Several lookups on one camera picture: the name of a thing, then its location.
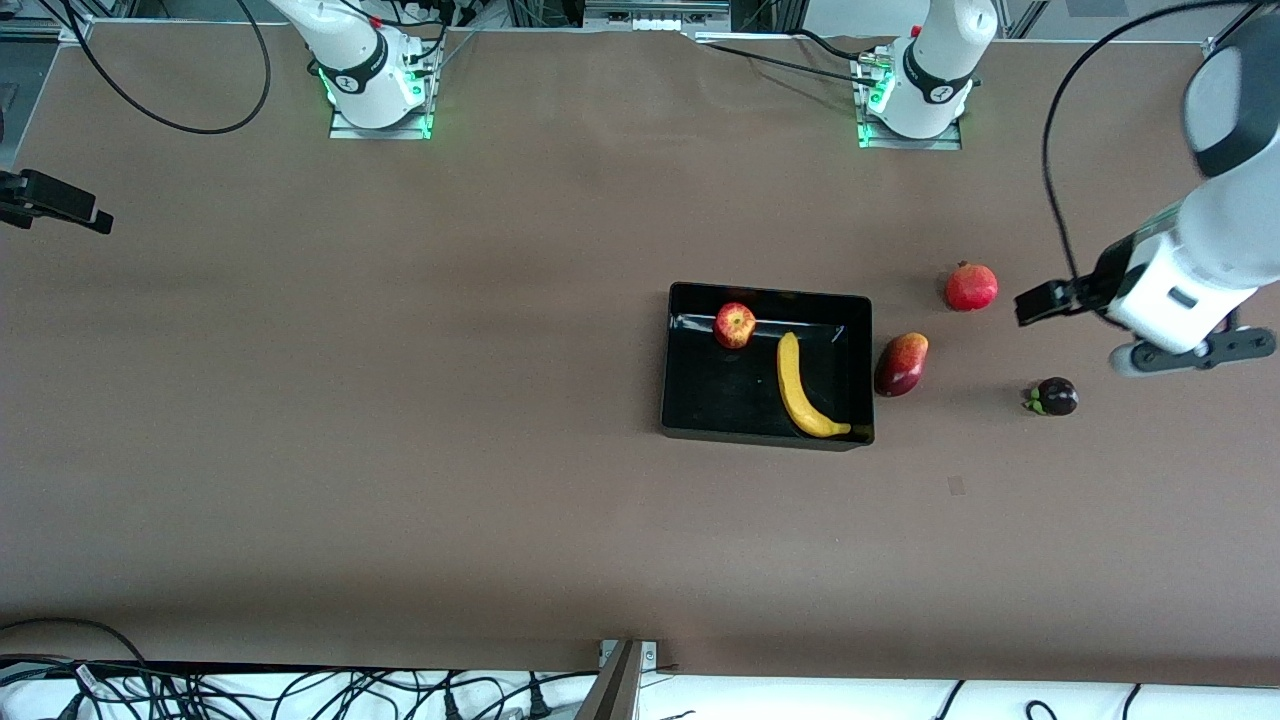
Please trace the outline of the yellow banana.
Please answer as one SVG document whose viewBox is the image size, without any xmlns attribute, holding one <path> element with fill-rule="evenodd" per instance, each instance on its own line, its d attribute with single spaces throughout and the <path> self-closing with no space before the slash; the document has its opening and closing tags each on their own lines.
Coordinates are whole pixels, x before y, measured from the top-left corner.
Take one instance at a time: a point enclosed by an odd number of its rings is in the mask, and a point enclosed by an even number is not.
<svg viewBox="0 0 1280 720">
<path fill-rule="evenodd" d="M 832 438 L 851 432 L 850 424 L 832 420 L 809 400 L 801 378 L 800 343 L 794 332 L 781 336 L 776 361 L 783 407 L 803 433 L 815 438 Z"/>
</svg>

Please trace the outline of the red apple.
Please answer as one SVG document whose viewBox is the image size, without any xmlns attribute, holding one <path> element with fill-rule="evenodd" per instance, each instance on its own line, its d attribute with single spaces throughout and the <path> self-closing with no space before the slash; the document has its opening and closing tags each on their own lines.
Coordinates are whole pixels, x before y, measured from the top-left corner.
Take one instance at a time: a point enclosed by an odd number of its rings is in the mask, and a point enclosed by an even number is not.
<svg viewBox="0 0 1280 720">
<path fill-rule="evenodd" d="M 745 348 L 756 328 L 754 311 L 741 302 L 730 302 L 719 307 L 716 314 L 712 333 L 716 342 L 727 350 Z"/>
</svg>

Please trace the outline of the black plastic box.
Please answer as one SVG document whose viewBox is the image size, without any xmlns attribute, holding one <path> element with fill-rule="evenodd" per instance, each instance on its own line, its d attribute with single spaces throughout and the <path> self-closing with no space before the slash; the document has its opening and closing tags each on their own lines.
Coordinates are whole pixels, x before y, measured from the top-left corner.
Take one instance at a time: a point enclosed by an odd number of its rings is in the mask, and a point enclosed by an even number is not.
<svg viewBox="0 0 1280 720">
<path fill-rule="evenodd" d="M 716 314 L 756 318 L 742 348 L 713 336 Z M 669 287 L 660 427 L 673 438 L 849 451 L 876 438 L 869 299 L 858 295 L 676 282 Z M 785 406 L 777 346 L 797 340 L 799 379 L 820 414 L 851 429 L 815 437 Z"/>
</svg>

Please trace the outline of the red pomegranate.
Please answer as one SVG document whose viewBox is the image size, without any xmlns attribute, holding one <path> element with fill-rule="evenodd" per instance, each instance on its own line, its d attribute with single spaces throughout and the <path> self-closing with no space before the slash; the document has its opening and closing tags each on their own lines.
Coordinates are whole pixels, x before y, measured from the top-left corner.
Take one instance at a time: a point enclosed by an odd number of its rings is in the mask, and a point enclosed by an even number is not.
<svg viewBox="0 0 1280 720">
<path fill-rule="evenodd" d="M 998 297 L 998 278 L 983 264 L 959 263 L 943 284 L 946 305 L 957 313 L 988 307 Z"/>
</svg>

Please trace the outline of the dark purple mangosteen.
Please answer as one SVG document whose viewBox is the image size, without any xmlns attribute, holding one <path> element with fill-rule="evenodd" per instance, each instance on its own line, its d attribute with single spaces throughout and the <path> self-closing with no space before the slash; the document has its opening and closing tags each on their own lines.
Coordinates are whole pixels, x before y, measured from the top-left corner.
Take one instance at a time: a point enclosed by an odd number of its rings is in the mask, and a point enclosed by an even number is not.
<svg viewBox="0 0 1280 720">
<path fill-rule="evenodd" d="M 1068 416 L 1078 409 L 1079 393 L 1075 384 L 1064 377 L 1050 377 L 1032 386 L 1021 406 L 1039 416 Z"/>
</svg>

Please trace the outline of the red mango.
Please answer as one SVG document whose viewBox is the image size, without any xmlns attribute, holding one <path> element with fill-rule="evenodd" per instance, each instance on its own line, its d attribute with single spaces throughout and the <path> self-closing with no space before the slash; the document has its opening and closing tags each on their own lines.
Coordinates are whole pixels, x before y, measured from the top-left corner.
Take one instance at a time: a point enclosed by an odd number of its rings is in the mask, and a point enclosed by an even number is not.
<svg viewBox="0 0 1280 720">
<path fill-rule="evenodd" d="M 929 341 L 922 333 L 893 337 L 877 363 L 874 392 L 883 397 L 899 397 L 913 391 L 923 377 L 928 351 Z"/>
</svg>

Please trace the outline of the brown table cover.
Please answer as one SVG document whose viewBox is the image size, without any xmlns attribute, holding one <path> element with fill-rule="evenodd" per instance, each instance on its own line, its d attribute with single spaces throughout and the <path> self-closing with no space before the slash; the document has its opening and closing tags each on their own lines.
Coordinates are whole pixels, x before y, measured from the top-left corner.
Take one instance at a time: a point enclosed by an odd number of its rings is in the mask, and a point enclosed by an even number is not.
<svg viewBox="0 0 1280 720">
<path fill-rule="evenodd" d="M 18 161 L 108 236 L 0 229 L 0 623 L 151 660 L 1280 682 L 1280 354 L 1116 375 L 1062 275 L 1041 127 L 1079 55 L 1000 44 L 957 152 L 858 145 L 838 81 L 680 35 L 483 32 L 428 141 L 337 141 L 288 26 L 218 137 L 63 47 Z M 998 297 L 957 313 L 959 263 Z M 873 305 L 931 340 L 876 441 L 666 437 L 671 284 Z M 1075 413 L 1024 393 L 1071 380 Z"/>
</svg>

